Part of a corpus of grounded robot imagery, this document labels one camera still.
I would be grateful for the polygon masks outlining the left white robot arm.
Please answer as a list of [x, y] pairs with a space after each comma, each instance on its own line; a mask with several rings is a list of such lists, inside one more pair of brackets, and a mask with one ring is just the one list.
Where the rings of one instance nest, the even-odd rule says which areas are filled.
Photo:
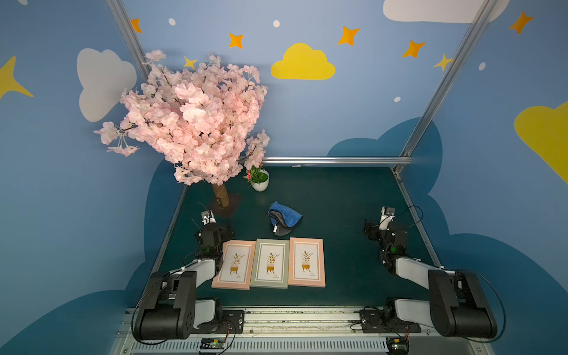
[[198, 251], [188, 264], [169, 272], [154, 272], [131, 319], [135, 340], [156, 346], [185, 340], [194, 332], [224, 329], [223, 311], [216, 299], [199, 299], [197, 289], [214, 279], [223, 266], [223, 244], [234, 237], [230, 223], [207, 223], [195, 234]]

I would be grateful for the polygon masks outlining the pink picture frame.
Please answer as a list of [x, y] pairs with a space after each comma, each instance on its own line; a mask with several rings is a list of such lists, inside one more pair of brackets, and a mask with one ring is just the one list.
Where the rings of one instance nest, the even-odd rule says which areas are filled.
[[323, 239], [290, 238], [288, 284], [325, 288]]
[[250, 290], [256, 242], [228, 241], [223, 244], [223, 265], [212, 288]]

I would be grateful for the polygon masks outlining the grey-green picture frame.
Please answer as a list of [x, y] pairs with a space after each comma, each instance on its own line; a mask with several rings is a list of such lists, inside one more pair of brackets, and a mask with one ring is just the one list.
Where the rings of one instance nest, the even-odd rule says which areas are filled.
[[289, 241], [257, 239], [251, 287], [288, 288]]

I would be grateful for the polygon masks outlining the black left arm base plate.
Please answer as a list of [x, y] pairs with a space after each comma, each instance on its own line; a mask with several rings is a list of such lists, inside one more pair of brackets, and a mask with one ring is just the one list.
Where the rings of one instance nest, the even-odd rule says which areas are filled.
[[193, 332], [195, 334], [242, 334], [245, 322], [245, 311], [223, 310], [222, 315], [213, 319], [211, 322], [199, 325]]

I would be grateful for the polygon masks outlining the blue black-edged cloth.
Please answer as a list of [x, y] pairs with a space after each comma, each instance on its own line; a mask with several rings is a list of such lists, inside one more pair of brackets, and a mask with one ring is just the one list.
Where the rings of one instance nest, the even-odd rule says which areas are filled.
[[297, 227], [303, 219], [303, 216], [290, 207], [275, 201], [269, 207], [269, 219], [272, 224], [273, 233], [278, 237], [283, 237], [291, 233]]

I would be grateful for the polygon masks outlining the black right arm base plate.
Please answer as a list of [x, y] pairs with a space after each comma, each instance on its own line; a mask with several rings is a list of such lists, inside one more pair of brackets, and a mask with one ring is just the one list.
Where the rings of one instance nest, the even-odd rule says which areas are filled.
[[400, 320], [392, 312], [385, 310], [364, 308], [359, 311], [362, 332], [364, 334], [419, 334], [421, 326]]

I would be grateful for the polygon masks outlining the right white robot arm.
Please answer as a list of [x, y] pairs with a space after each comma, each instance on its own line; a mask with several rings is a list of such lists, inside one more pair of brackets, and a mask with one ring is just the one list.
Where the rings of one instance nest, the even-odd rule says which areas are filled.
[[493, 341], [504, 327], [498, 323], [489, 300], [472, 271], [452, 271], [429, 265], [406, 252], [408, 232], [383, 217], [379, 223], [365, 220], [363, 233], [380, 245], [381, 264], [392, 275], [411, 281], [428, 291], [429, 300], [391, 297], [380, 319], [394, 332], [410, 325], [433, 328], [443, 337]]

